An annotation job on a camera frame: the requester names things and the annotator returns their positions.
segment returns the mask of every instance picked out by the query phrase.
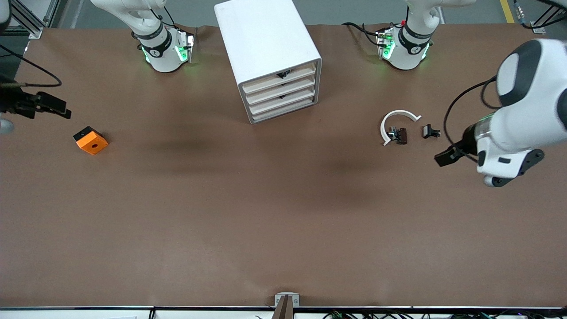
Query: green led light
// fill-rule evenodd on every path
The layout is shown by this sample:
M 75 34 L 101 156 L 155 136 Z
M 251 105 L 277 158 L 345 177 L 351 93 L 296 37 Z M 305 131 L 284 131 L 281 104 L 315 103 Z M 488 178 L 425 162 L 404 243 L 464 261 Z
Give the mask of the green led light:
M 187 61 L 187 50 L 185 50 L 183 47 L 175 47 L 177 49 L 177 55 L 179 56 L 179 59 L 181 60 L 181 62 L 185 62 Z
M 427 54 L 427 49 L 429 49 L 429 43 L 427 44 L 427 46 L 424 49 L 424 54 L 421 56 L 421 59 L 425 59 L 425 55 Z
M 394 41 L 390 41 L 390 43 L 388 45 L 386 45 L 386 47 L 384 48 L 384 54 L 383 57 L 387 60 L 392 56 L 392 51 L 393 49 L 396 47 L 396 44 L 394 43 Z
M 143 55 L 146 57 L 146 62 L 150 63 L 150 58 L 147 57 L 146 49 L 142 47 Z

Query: brown paper mat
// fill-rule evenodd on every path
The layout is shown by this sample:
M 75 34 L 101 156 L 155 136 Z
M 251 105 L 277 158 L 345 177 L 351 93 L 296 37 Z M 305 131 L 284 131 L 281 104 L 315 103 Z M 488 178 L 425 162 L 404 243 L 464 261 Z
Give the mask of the brown paper mat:
M 437 167 L 446 140 L 420 137 L 531 33 L 443 25 L 401 72 L 358 31 L 308 29 L 320 103 L 258 125 L 217 28 L 198 29 L 196 63 L 172 74 L 126 29 L 31 41 L 73 118 L 6 116 L 0 304 L 261 305 L 295 291 L 304 305 L 565 305 L 567 145 L 490 189 L 465 159 Z M 18 80 L 49 78 L 22 64 Z M 409 144 L 384 147 L 378 125 L 398 108 L 423 118 L 392 118 Z M 488 112 L 472 93 L 450 131 Z M 72 138 L 87 125 L 111 142 L 96 156 Z

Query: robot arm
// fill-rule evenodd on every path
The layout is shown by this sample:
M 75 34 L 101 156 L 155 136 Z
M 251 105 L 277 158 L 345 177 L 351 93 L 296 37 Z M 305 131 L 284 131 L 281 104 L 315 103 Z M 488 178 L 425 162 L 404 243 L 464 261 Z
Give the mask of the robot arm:
M 132 29 L 146 61 L 159 72 L 172 72 L 190 62 L 193 35 L 175 26 L 165 26 L 152 10 L 161 9 L 166 0 L 91 0 Z
M 160 29 L 161 21 L 151 10 L 162 9 L 166 0 L 91 0 L 98 8 L 110 12 L 126 23 L 136 35 L 151 35 Z
M 392 66 L 401 70 L 411 70 L 425 58 L 429 48 L 429 40 L 439 25 L 439 16 L 435 7 L 462 7 L 468 6 L 476 0 L 406 0 L 408 4 L 408 18 L 405 24 L 398 28 L 391 28 L 386 33 L 388 39 L 379 39 L 386 45 L 380 49 L 381 58 Z
M 540 162 L 539 148 L 567 141 L 567 45 L 536 39 L 500 65 L 497 92 L 502 108 L 471 125 L 463 139 L 435 156 L 440 166 L 465 153 L 478 155 L 487 186 L 500 187 Z

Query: white clamp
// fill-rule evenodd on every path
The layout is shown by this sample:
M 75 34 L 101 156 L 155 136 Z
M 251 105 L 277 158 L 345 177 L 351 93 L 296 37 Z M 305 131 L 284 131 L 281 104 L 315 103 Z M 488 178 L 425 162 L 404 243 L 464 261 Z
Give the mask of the white clamp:
M 392 115 L 404 115 L 412 119 L 414 122 L 421 118 L 421 115 L 415 116 L 413 113 L 404 110 L 396 110 L 386 114 L 386 116 L 382 120 L 382 124 L 380 124 L 380 134 L 382 134 L 382 138 L 384 139 L 384 146 L 386 146 L 390 141 L 392 141 L 388 133 L 386 133 L 386 128 L 385 128 L 386 120 L 388 119 L 388 117 Z

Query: black cable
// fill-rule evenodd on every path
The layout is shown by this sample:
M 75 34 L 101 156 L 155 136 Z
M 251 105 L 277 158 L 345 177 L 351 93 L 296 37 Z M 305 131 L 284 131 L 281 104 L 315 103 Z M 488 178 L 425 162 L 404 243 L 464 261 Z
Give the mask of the black cable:
M 150 9 L 150 11 L 151 11 L 151 13 L 154 14 L 154 17 L 156 17 L 158 20 L 160 20 L 160 21 L 161 21 L 163 24 L 165 24 L 166 26 L 169 26 L 169 27 L 172 27 L 172 28 L 176 28 L 177 30 L 179 30 L 179 28 L 175 25 L 175 22 L 174 22 L 173 18 L 171 18 L 170 12 L 167 11 L 167 9 L 166 9 L 165 7 L 163 7 L 163 8 L 166 10 L 167 15 L 170 16 L 171 22 L 172 22 L 173 24 L 169 24 L 169 23 L 167 23 L 167 22 L 164 22 L 164 21 L 163 21 L 163 16 L 156 14 L 153 9 Z
M 24 58 L 22 55 L 17 54 L 16 52 L 6 48 L 5 46 L 3 46 L 2 44 L 0 44 L 0 48 L 2 48 L 4 51 L 10 53 L 13 56 L 18 57 L 20 60 L 27 62 L 28 64 L 31 64 L 33 66 L 35 66 L 36 68 L 40 69 L 41 71 L 45 72 L 47 75 L 49 75 L 50 77 L 54 78 L 55 81 L 57 81 L 57 84 L 36 84 L 36 83 L 5 83 L 4 86 L 14 86 L 17 85 L 19 87 L 22 86 L 27 86 L 27 87 L 57 87 L 57 86 L 61 86 L 63 84 L 63 82 L 61 82 L 61 80 L 55 76 L 55 74 L 47 71 L 46 69 L 40 67 L 39 65 L 33 63 L 32 61 Z
M 376 319 L 386 319 L 387 317 L 390 317 L 390 318 L 392 318 L 392 319 L 398 319 L 398 318 L 394 317 L 394 316 L 393 316 L 392 314 L 390 314 L 390 313 L 385 314 L 385 315 L 382 316 L 381 318 L 378 318 L 378 316 L 376 316 Z
M 559 21 L 563 21 L 563 20 L 565 20 L 565 18 L 567 18 L 567 15 L 564 15 L 564 16 L 560 17 L 559 19 L 555 19 L 555 20 L 553 20 L 553 21 L 551 21 L 551 22 L 544 23 L 544 24 L 539 25 L 539 26 L 534 26 L 534 27 L 532 27 L 532 26 L 527 26 L 527 25 L 525 25 L 525 24 L 522 24 L 522 27 L 524 27 L 525 29 L 530 29 L 530 30 L 539 29 L 539 28 L 545 28 L 545 27 L 549 27 L 549 26 L 552 25 L 553 23 L 557 23 L 557 22 L 559 22 Z
M 545 316 L 540 314 L 540 313 L 535 313 L 535 312 L 530 312 L 527 310 L 521 310 L 521 309 L 507 309 L 504 310 L 503 312 L 496 314 L 494 316 L 492 316 L 492 318 L 496 319 L 497 317 L 505 314 L 505 313 L 513 313 L 514 315 L 518 314 L 521 316 L 526 316 L 528 319 L 536 319 L 536 318 L 540 318 L 540 319 L 545 319 Z
M 539 16 L 539 18 L 537 20 L 535 20 L 534 24 L 537 24 L 539 22 L 539 20 L 543 19 L 543 17 L 546 14 L 548 14 L 551 11 L 551 9 L 553 9 L 553 6 L 549 6 L 549 8 L 547 8 L 547 10 L 541 16 Z
M 364 33 L 366 33 L 366 34 L 368 34 L 368 35 L 376 35 L 375 33 L 372 33 L 372 32 L 370 32 L 370 31 L 366 31 L 365 29 L 359 27 L 357 24 L 352 23 L 352 22 L 345 22 L 345 23 L 343 23 L 343 24 L 341 24 L 341 25 L 342 25 L 342 26 L 353 26 L 353 27 L 355 27 L 356 29 L 358 29 L 360 32 L 364 32 Z
M 547 17 L 547 19 L 543 23 L 547 23 L 549 20 L 551 20 L 551 18 L 554 17 L 559 12 L 559 10 L 561 10 L 561 9 L 559 9 L 559 8 L 555 9 L 555 12 L 553 14 L 551 14 L 549 17 Z
M 496 81 L 496 76 L 490 78 L 490 80 L 484 82 L 483 88 L 482 88 L 481 91 L 480 91 L 480 100 L 483 102 L 484 106 L 490 108 L 491 110 L 497 110 L 497 109 L 501 108 L 501 106 L 492 106 L 492 105 L 490 105 L 490 104 L 486 101 L 486 98 L 484 97 L 484 93 L 486 92 L 486 87 L 487 87 L 490 83 L 495 82 L 495 81 Z
M 171 17 L 170 11 L 167 10 L 166 7 L 163 7 L 163 9 L 166 11 L 167 15 L 170 17 L 171 24 L 175 25 L 175 21 L 174 21 L 174 19 Z
M 447 108 L 447 112 L 445 113 L 445 117 L 443 118 L 443 133 L 445 133 L 445 137 L 447 137 L 447 141 L 449 141 L 449 143 L 451 144 L 451 147 L 455 146 L 455 142 L 453 142 L 451 136 L 449 136 L 449 133 L 447 131 L 447 119 L 449 118 L 449 114 L 451 113 L 451 110 L 453 109 L 453 106 L 455 106 L 455 104 L 457 103 L 457 101 L 459 99 L 461 99 L 463 96 L 466 95 L 466 93 L 469 93 L 470 91 L 483 86 L 487 81 L 484 82 L 480 82 L 478 84 L 475 84 L 471 87 L 469 87 L 468 89 L 464 90 L 461 94 L 459 94 L 454 100 L 453 102 L 451 102 L 451 104 L 449 105 L 449 107 Z M 475 159 L 474 157 L 470 156 L 469 154 L 464 154 L 465 157 L 467 157 L 469 160 L 478 163 L 478 160 Z
M 362 24 L 362 30 L 363 30 L 363 32 L 364 32 L 364 35 L 365 35 L 366 38 L 368 39 L 368 41 L 370 41 L 370 43 L 372 43 L 372 44 L 374 44 L 374 45 L 376 45 L 377 47 L 380 47 L 380 48 L 385 48 L 385 47 L 386 47 L 385 44 L 376 43 L 376 42 L 372 41 L 372 39 L 368 36 L 368 32 L 366 32 L 366 29 L 364 28 L 364 23 Z
M 567 15 L 564 15 L 564 16 L 562 16 L 561 18 L 555 19 L 555 20 L 553 20 L 553 21 L 551 21 L 551 22 L 547 22 L 547 21 L 546 21 L 546 23 L 541 24 L 541 25 L 539 25 L 539 26 L 534 26 L 534 27 L 528 26 L 528 25 L 526 25 L 525 23 L 521 23 L 521 25 L 522 25 L 522 27 L 523 27 L 524 29 L 533 30 L 533 29 L 539 29 L 539 28 L 549 27 L 549 26 L 552 25 L 553 23 L 557 23 L 557 22 L 559 22 L 559 21 L 562 21 L 562 20 L 564 20 L 565 18 L 567 18 Z
M 147 318 L 148 319 L 154 319 L 155 318 L 155 307 L 150 309 L 150 315 Z

